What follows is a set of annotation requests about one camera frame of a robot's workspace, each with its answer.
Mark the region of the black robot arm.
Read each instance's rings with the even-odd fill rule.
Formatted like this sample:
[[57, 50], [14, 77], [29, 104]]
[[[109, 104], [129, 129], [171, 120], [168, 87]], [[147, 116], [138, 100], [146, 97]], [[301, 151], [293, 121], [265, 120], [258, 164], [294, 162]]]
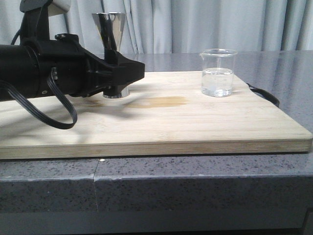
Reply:
[[26, 98], [52, 96], [47, 84], [56, 68], [56, 84], [63, 94], [114, 96], [142, 79], [145, 65], [110, 51], [109, 61], [84, 49], [75, 34], [58, 34], [54, 40], [31, 38], [23, 45], [0, 47], [0, 78]]

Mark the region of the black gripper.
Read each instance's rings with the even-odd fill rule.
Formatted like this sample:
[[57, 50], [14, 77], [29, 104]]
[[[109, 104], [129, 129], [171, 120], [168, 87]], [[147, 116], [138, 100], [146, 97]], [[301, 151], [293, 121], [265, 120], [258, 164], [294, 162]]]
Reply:
[[104, 49], [104, 59], [88, 52], [75, 34], [58, 34], [54, 40], [31, 38], [31, 96], [52, 96], [48, 79], [63, 94], [89, 97], [99, 92], [119, 94], [142, 79], [145, 64], [130, 60], [112, 49]]

